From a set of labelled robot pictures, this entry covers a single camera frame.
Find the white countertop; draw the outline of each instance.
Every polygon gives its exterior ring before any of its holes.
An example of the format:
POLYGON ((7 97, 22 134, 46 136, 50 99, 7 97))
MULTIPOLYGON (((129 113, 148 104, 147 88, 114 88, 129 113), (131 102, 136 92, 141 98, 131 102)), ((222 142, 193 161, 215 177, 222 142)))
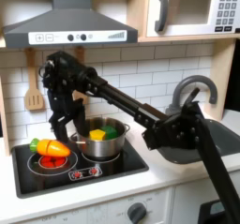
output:
MULTIPOLYGON (((239 113, 227 113, 223 123, 240 134, 239 113)), ((177 165, 164 159, 156 150, 148 151, 141 135, 144 128, 135 123, 130 125, 131 131, 127 134, 127 138, 149 166, 148 172, 57 191, 35 198, 19 199, 16 196, 12 158, 0 157, 0 223, 42 217, 207 176, 202 162, 177 165)), ((223 161, 229 172, 240 169, 240 154, 224 157, 223 161)))

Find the sink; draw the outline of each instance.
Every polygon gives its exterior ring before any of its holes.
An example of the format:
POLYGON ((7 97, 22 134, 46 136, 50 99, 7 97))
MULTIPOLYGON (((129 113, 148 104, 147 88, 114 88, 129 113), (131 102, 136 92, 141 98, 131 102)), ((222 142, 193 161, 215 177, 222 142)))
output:
MULTIPOLYGON (((211 136, 222 157, 240 153, 240 137, 221 123, 206 119, 211 136)), ((170 162, 188 164, 200 161, 197 150, 162 147, 158 151, 170 162)))

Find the microwave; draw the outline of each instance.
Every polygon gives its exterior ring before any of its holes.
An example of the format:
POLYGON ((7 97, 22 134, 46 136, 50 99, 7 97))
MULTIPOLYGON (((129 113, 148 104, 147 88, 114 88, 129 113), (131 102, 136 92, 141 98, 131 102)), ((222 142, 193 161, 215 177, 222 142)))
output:
POLYGON ((149 0, 148 37, 240 32, 240 0, 149 0))

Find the silver pot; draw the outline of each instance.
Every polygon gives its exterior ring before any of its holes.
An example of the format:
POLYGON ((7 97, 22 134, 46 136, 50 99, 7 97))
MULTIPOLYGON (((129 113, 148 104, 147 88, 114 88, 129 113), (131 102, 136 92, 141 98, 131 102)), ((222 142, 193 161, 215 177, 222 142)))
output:
POLYGON ((125 143, 126 133, 130 130, 130 126, 112 118, 96 117, 85 121, 84 132, 88 134, 89 131, 100 129, 104 126, 114 127, 117 130, 118 137, 112 140, 94 141, 81 135, 80 133, 77 133, 78 141, 76 144, 81 152, 87 157, 107 159, 117 156, 121 152, 125 143))

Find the pot handle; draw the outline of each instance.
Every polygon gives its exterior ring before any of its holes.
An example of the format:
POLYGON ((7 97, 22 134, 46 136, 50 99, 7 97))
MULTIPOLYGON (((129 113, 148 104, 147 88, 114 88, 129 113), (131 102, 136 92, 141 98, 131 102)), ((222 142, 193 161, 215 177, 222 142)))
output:
POLYGON ((127 133, 128 131, 130 131, 131 127, 130 127, 129 124, 126 124, 126 123, 124 123, 124 125, 125 125, 125 127, 126 127, 125 133, 127 133))
POLYGON ((77 135, 77 132, 73 133, 69 139, 74 142, 75 144, 86 144, 86 142, 76 142, 76 141, 73 141, 72 139, 77 135))

